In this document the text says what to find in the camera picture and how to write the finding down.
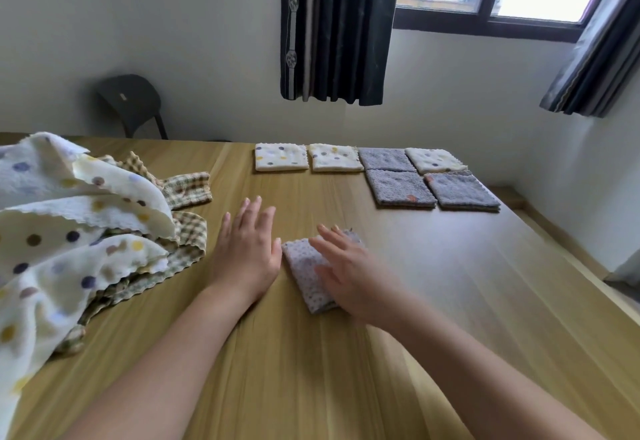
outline left hand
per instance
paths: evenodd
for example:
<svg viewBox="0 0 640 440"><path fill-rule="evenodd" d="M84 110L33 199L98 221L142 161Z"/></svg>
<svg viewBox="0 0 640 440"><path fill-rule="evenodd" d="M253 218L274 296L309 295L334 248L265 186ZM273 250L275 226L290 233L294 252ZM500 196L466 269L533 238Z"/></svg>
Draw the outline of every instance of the left hand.
<svg viewBox="0 0 640 440"><path fill-rule="evenodd" d="M211 258L209 284L233 293L247 308L265 294L282 262L280 238L271 242L276 208L260 212L261 204L260 196L245 198L233 222L224 215Z"/></svg>

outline forearm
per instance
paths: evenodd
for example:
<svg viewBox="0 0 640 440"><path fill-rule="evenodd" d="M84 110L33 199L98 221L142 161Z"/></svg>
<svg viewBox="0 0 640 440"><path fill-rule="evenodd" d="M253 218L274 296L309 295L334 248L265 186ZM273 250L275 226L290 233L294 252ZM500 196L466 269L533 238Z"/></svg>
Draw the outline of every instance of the forearm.
<svg viewBox="0 0 640 440"><path fill-rule="evenodd" d="M179 440L209 371L246 304L205 289L138 362L101 394L63 440Z"/></svg>
<svg viewBox="0 0 640 440"><path fill-rule="evenodd" d="M436 381L477 440L603 440L542 388L415 296L387 330Z"/></svg>

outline curtain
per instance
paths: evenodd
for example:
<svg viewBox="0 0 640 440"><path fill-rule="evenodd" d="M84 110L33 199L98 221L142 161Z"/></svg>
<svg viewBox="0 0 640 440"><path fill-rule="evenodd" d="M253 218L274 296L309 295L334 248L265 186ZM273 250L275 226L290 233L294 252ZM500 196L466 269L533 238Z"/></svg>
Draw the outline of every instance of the curtain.
<svg viewBox="0 0 640 440"><path fill-rule="evenodd" d="M382 104L396 0L281 0L280 93Z"/></svg>
<svg viewBox="0 0 640 440"><path fill-rule="evenodd" d="M604 117L640 58L640 0L602 0L540 106Z"/></svg>

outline hand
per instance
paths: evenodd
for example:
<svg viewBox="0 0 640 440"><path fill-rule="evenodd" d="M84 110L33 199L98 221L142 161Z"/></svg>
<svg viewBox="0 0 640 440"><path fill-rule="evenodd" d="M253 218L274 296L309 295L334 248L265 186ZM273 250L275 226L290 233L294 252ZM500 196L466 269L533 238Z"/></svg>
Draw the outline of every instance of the hand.
<svg viewBox="0 0 640 440"><path fill-rule="evenodd" d="M275 207L260 212L262 198L245 198L233 223L222 218L213 250L210 285L232 291L246 308L260 299L275 280L282 262L280 238L271 242Z"/></svg>
<svg viewBox="0 0 640 440"><path fill-rule="evenodd" d="M316 266L326 291L354 317L387 328L393 299L402 290L395 274L337 226L329 230L321 224L318 232L322 238L309 238L309 244L330 264Z"/></svg>

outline chair backrest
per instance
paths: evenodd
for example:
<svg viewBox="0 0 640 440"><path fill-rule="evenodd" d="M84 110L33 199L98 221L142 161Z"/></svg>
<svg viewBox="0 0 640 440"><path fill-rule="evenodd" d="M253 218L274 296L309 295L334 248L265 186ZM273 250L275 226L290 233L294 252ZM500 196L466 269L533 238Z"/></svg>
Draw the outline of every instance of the chair backrest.
<svg viewBox="0 0 640 440"><path fill-rule="evenodd" d="M98 94L112 107L125 127L133 133L144 122L160 113L160 95L149 81L139 75L120 75L98 83Z"/></svg>

